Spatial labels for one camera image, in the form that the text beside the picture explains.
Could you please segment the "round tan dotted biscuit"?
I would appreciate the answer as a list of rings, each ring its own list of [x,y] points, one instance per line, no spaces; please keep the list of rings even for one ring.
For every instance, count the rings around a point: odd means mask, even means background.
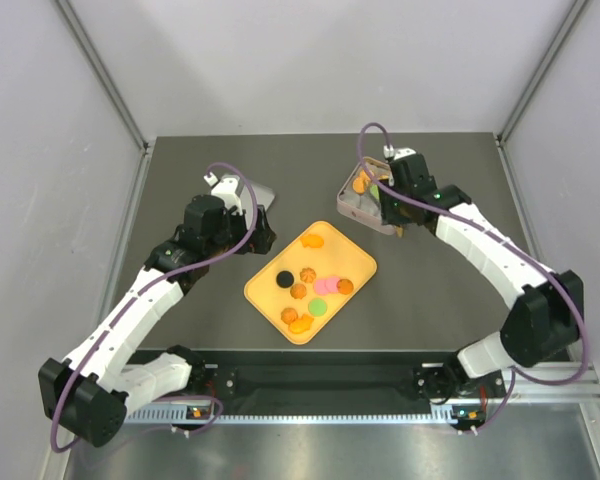
[[[369,182],[370,181],[369,175],[364,170],[360,170],[359,171],[358,177],[360,179],[362,179],[363,181],[365,181],[365,182]]]

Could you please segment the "metal serving tongs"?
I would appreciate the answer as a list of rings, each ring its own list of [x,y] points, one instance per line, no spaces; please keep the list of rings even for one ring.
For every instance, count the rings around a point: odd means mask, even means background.
[[[364,170],[360,171],[360,173],[358,175],[358,179],[362,183],[362,186],[364,187],[364,191],[370,197],[372,197],[374,199],[374,202],[378,205],[377,206],[377,210],[378,210],[379,215],[380,215],[381,214],[380,190],[371,181],[370,176],[367,175]],[[394,230],[395,230],[395,233],[398,236],[398,238],[402,238],[403,237],[403,235],[404,235],[404,228],[403,227],[394,227]]]

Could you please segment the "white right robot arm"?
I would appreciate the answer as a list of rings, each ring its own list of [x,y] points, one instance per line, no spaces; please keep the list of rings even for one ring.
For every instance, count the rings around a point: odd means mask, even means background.
[[[445,396],[470,395],[491,373],[533,367],[581,340],[584,284],[577,274],[557,273],[527,255],[459,187],[438,187],[422,154],[387,147],[384,156],[390,174],[378,187],[383,221],[426,228],[467,260],[509,309],[498,331],[444,362]]]

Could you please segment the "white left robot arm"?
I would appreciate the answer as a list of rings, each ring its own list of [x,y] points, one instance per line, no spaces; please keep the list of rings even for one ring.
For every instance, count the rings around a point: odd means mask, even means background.
[[[151,251],[132,286],[96,330],[63,360],[50,358],[40,368],[52,450],[66,450],[57,440],[60,428],[101,447],[142,407],[177,392],[189,397],[205,393],[210,375],[202,357],[186,347],[170,347],[144,365],[127,363],[211,264],[232,254],[264,255],[275,239],[265,206],[257,204],[246,214],[215,195],[195,196],[172,237]]]

